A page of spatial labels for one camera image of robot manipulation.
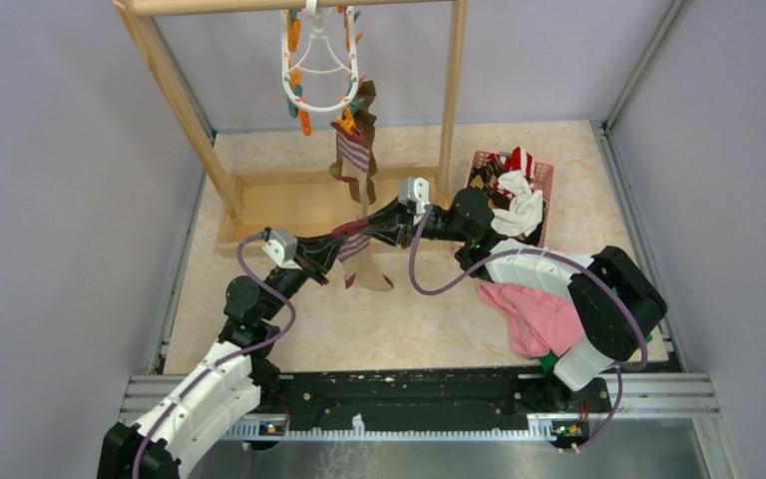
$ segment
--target wooden pole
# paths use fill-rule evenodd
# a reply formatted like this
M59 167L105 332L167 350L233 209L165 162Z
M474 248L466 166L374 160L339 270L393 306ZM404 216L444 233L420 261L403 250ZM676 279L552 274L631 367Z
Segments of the wooden pole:
M442 144L439 147L439 174L436 177L436 191L441 192L436 197L437 202L443 203L444 206L448 206L451 201L449 173L454 141L454 124L457 121L457 96L460 89L460 70L465 40L465 19L468 15L468 0L454 0L451 10L451 40L448 45L445 110L442 113Z
M455 0L318 0L318 7L352 5L390 5L399 3L429 3ZM283 10L304 8L305 0L132 0L133 12L138 16L190 15L197 13L253 12L257 10Z
M166 44L160 38L154 22L150 17L136 16L128 6L122 2L125 0L114 0L113 4L122 17L125 27L130 32L134 43L143 54L154 80L166 96L169 106L178 117L178 122L187 134L192 147L200 158L206 174L218 190L218 194L224 201L224 204L230 210L230 214L237 222L242 218L242 204L239 198L233 193L233 187L230 184L230 177L218 161L218 156L212 148L212 143L203 126L195 113L195 109L190 102L187 91L178 70L172 61L172 57L166 48Z

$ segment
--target wooden frame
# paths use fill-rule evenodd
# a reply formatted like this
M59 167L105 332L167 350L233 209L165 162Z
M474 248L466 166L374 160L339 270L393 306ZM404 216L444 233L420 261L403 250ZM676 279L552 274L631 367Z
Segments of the wooden frame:
M389 183L396 184L397 180L408 176L423 176L429 178L434 184L435 202L446 205L450 201L451 147L456 119L468 0L318 0L320 7L335 7L345 4L362 6L436 1L453 3L439 163L436 167L381 165L375 181L384 184L382 188L379 188L382 198L389 198L391 195ZM336 198L336 195L339 195L338 198L342 201L347 198L347 195L344 188L338 190L328 188L328 186L335 187L341 186L341 184L330 178L326 168L323 167L321 172L283 174L280 183L274 181L270 175L260 173L236 175L232 181L231 176L223 168L212 148L212 143L187 95L181 74L152 20L152 17L168 15L304 8L306 6L305 0L114 0L113 4L122 17L128 32L133 37L134 43L145 58L155 81L166 96L169 106L175 112L178 122L200 158L206 174L224 201L226 214L219 228L219 249L227 250L228 247L233 247L246 236L258 232L263 226L258 224L256 219L246 220L243 201L246 193L248 193L245 191L246 189L258 189L260 198L284 198L286 195L296 192L298 185L301 184L306 184L308 188L315 187L320 190L324 194L324 198L314 200L320 202L320 204L311 207L312 210L318 212L314 219L305 217L303 213L294 213L292 209L289 211L279 210L282 207L272 204L257 205L257 210L264 210L264 212L254 216L266 215L275 218L276 223L272 223L272 226L286 228L301 236L326 233L341 223L354 219L353 217L346 217L344 212L332 209L333 199ZM314 232L311 227L316 227L318 230Z

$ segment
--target horizontal wooden bar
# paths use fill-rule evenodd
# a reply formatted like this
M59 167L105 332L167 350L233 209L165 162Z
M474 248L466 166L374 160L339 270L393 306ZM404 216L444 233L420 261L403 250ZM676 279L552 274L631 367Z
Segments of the horizontal wooden bar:
M351 0L347 4L391 5L400 3L455 2L457 0ZM193 15L198 13L253 12L304 8L305 0L130 0L132 11L141 17ZM346 5L345 0L318 0L318 7Z

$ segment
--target wooden rack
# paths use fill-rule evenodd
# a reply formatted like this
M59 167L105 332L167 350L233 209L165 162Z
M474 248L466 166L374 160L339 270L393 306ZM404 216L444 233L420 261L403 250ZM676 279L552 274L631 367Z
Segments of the wooden rack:
M453 3L439 163L430 167L414 164L379 165L380 171L374 180L380 198L393 198L397 194L400 179L409 176L428 178L432 184L434 202L446 205L450 200L451 185L448 175L468 0L318 0L318 6L323 8L346 4L363 6L431 1ZM342 223L354 220L356 212L347 207L340 207L349 204L347 189L326 173L326 166L322 166L321 172L282 173L279 179L266 172L243 172L233 174L231 179L231 175L221 165L212 148L209 136L204 131L187 94L181 74L152 20L152 17L169 15L301 9L306 6L304 0L114 0L113 3L203 163L209 179L224 201L226 213L219 229L220 249L233 247L245 237L261 231L264 226L286 228L300 236L313 236L329 232ZM315 191L315 195L309 195L309 191ZM261 204L256 200L262 198L282 200L278 204ZM305 205L301 210L285 207L301 204Z

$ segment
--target wooden base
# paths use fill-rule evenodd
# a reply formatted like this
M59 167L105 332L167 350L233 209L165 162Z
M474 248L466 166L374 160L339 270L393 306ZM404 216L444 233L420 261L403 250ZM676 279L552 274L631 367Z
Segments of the wooden base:
M430 181L434 199L444 193L436 188L439 168L436 166L393 165L382 167L374 176L377 202L370 211L387 205L398 196L401 180L423 177ZM242 221L235 222L225 210L218 229L218 250L235 255L236 247L245 238L267 227L283 228L297 237L326 235L339 225L356 220L360 206L350 199L348 186L338 182L326 170L291 172L234 172L231 176L235 197L242 205ZM252 243L246 255L263 255L262 242ZM450 250L445 241L425 241L422 250ZM372 251L398 251L379 241L372 242Z

